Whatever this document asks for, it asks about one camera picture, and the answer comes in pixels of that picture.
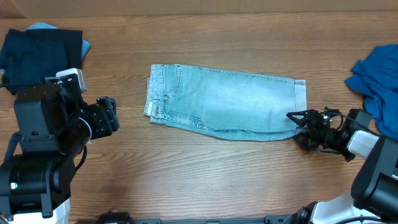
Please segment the light blue denim shorts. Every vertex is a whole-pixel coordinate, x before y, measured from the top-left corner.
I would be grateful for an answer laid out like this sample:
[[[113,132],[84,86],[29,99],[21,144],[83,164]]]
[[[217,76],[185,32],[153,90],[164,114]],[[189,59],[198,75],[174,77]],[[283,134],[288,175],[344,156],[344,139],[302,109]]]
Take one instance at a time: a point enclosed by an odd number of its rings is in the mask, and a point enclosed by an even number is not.
[[[144,114],[152,123],[221,139],[280,141],[303,131],[287,113],[306,108],[305,80],[153,64]]]

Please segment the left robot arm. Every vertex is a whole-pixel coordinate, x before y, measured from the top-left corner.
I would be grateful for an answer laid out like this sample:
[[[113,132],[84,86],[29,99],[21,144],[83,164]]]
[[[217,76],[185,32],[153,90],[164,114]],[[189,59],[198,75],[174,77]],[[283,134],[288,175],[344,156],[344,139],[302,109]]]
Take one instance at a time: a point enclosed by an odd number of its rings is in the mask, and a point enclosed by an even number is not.
[[[1,164],[2,223],[67,223],[71,182],[91,140],[119,128],[116,101],[87,104],[75,74],[48,78],[17,93],[19,131]]]

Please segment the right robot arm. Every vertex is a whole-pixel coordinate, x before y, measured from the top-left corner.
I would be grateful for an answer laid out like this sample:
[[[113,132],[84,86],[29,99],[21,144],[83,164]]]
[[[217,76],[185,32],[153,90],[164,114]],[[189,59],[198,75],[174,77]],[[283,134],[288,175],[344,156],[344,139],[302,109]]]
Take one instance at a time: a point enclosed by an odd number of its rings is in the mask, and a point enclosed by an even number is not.
[[[312,202],[284,223],[397,223],[397,141],[369,129],[372,116],[361,109],[289,112],[306,128],[295,142],[306,151],[364,159],[351,191],[327,202]]]

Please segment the crumpled blue t-shirt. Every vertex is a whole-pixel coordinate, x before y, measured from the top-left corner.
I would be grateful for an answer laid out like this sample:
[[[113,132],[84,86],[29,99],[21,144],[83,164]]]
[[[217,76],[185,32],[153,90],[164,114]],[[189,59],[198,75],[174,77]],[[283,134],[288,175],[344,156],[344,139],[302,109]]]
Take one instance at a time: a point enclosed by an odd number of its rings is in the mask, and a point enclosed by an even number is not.
[[[397,45],[380,45],[351,69],[345,80],[364,95],[364,109],[376,121],[379,132],[397,139]]]

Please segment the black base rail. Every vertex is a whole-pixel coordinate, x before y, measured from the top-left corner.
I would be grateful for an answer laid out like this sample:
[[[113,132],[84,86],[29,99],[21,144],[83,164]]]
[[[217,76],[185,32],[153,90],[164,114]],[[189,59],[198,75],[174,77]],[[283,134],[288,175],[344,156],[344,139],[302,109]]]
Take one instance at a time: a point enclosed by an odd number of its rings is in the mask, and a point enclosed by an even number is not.
[[[264,218],[222,218],[161,220],[159,218],[134,219],[129,212],[108,212],[97,220],[80,220],[76,224],[284,224],[295,215],[266,215]]]

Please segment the brown cardboard wall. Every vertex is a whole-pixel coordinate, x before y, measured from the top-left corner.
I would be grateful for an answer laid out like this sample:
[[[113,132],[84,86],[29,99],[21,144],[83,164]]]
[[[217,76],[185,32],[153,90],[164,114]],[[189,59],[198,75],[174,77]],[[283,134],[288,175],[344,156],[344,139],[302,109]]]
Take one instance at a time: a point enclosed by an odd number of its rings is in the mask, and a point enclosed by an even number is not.
[[[396,11],[397,0],[2,0],[1,18]]]

